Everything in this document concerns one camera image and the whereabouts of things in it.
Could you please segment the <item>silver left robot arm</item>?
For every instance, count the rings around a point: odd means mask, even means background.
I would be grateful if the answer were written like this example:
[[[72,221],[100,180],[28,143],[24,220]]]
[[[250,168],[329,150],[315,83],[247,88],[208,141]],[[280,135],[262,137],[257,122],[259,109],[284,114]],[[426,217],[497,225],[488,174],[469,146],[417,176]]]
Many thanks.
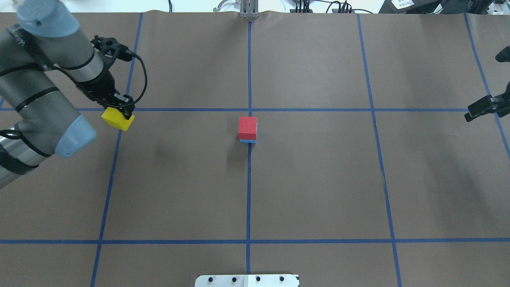
[[[127,130],[137,99],[119,93],[110,73],[117,59],[141,60],[115,38],[88,40],[78,20],[59,0],[24,0],[18,23],[1,33],[1,97],[21,116],[1,129],[1,187],[35,170],[46,158],[69,158],[93,142],[96,131],[46,75],[59,71],[103,118]]]

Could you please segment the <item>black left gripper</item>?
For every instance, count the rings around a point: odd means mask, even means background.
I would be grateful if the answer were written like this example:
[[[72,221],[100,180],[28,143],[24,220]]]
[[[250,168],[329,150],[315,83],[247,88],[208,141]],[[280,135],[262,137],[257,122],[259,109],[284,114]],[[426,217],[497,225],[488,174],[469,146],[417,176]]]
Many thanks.
[[[131,62],[134,52],[113,37],[94,36],[91,44],[97,50],[94,55],[99,57],[102,68],[98,76],[80,82],[80,86],[90,100],[104,109],[123,110],[124,119],[129,120],[133,116],[134,100],[131,96],[118,92],[110,68],[118,59]]]

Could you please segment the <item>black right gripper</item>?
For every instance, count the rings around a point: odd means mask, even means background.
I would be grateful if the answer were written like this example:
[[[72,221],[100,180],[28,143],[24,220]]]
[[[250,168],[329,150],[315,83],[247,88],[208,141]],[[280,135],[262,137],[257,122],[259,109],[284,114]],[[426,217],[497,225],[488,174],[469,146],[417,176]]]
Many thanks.
[[[510,113],[510,82],[506,85],[504,93],[494,97],[484,96],[470,104],[467,109],[468,112],[464,115],[466,122],[486,114],[496,113],[499,118],[508,115]]]

